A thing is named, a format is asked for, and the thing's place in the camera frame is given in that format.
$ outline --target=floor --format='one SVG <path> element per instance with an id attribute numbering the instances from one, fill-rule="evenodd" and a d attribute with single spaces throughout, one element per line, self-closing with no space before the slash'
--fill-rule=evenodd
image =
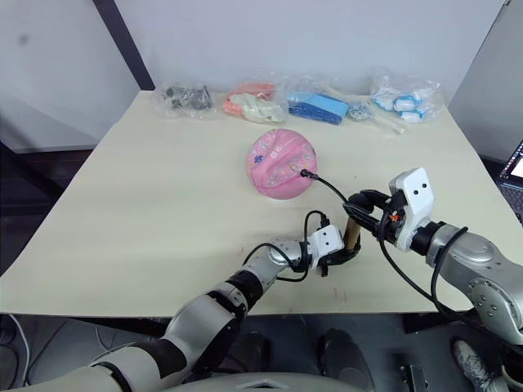
<path id="1" fill-rule="evenodd" d="M 67 186 L 89 152 L 69 154 L 28 154 L 25 158 L 38 170 L 63 186 Z M 497 168 L 490 166 L 495 173 Z M 2 166 L 2 205 L 19 202 L 45 203 L 45 196 L 31 189 L 20 178 Z M 0 274 L 18 256 L 45 213 L 37 215 L 3 216 L 1 219 Z M 31 347 L 29 380 L 39 383 L 61 376 L 75 368 L 89 364 L 103 353 L 96 339 L 96 325 L 71 318 L 21 316 Z M 422 366 L 431 392 L 469 391 L 472 386 L 454 365 L 450 342 L 456 337 L 470 341 L 489 359 L 490 370 L 498 371 L 494 347 L 481 339 L 475 331 L 463 325 L 447 325 L 414 334 L 405 334 L 399 314 L 315 314 L 250 317 L 243 332 L 260 332 L 270 342 L 270 371 L 319 372 L 315 347 L 319 336 L 329 328 L 340 328 L 351 334 L 366 358 L 376 391 L 406 391 L 400 366 Z M 0 390 L 13 379 L 16 361 L 13 352 L 1 346 L 9 343 L 20 356 L 18 374 L 25 361 L 24 347 L 19 336 L 12 342 L 9 332 L 13 324 L 8 317 L 0 319 Z M 104 345 L 115 347 L 130 341 L 145 341 L 147 336 L 98 327 Z"/>

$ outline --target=white plastic part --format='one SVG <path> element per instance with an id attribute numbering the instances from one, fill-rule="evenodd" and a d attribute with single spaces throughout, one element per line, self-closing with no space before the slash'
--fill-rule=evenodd
<path id="1" fill-rule="evenodd" d="M 271 100 L 256 98 L 251 94 L 234 94 L 229 101 L 242 107 L 242 115 L 255 123 L 283 123 L 287 118 L 281 105 Z"/>
<path id="2" fill-rule="evenodd" d="M 410 249 L 412 238 L 419 227 L 430 222 L 434 195 L 424 168 L 401 173 L 389 183 L 391 194 L 403 190 L 407 205 L 404 207 L 403 225 L 396 234 L 396 247 L 403 252 Z"/>
<path id="3" fill-rule="evenodd" d="M 445 107 L 441 84 L 414 76 L 394 73 L 389 69 L 376 69 L 370 95 L 373 102 L 397 114 L 407 123 L 427 123 L 434 120 Z"/>
<path id="4" fill-rule="evenodd" d="M 312 255 L 311 268 L 318 266 L 318 261 L 333 252 L 343 249 L 340 230 L 334 225 L 325 226 L 323 229 L 316 230 L 309 238 L 309 253 Z"/>

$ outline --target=white table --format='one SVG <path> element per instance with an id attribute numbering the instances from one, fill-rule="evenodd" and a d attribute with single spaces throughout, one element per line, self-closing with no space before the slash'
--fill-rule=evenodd
<path id="1" fill-rule="evenodd" d="M 0 278 L 0 311 L 172 316 L 233 274 L 258 243 L 299 238 L 309 210 L 318 208 L 345 227 L 340 201 L 322 184 L 288 201 L 270 200 L 250 185 L 246 153 L 271 126 L 225 115 L 207 122 L 161 119 L 149 99 L 149 92 L 138 94 Z M 402 136 L 350 121 L 337 127 L 291 118 L 285 127 L 314 145 L 318 173 L 346 195 L 388 191 L 394 176 L 425 167 L 436 196 L 434 221 L 467 225 L 523 263 L 523 231 L 447 111 Z M 422 257 L 391 254 L 428 288 L 431 269 Z M 443 280 L 439 293 L 447 305 L 470 307 Z M 303 283 L 277 282 L 252 314 L 427 310 L 433 305 L 363 233 L 354 260 L 331 268 L 327 278 L 313 273 Z"/>

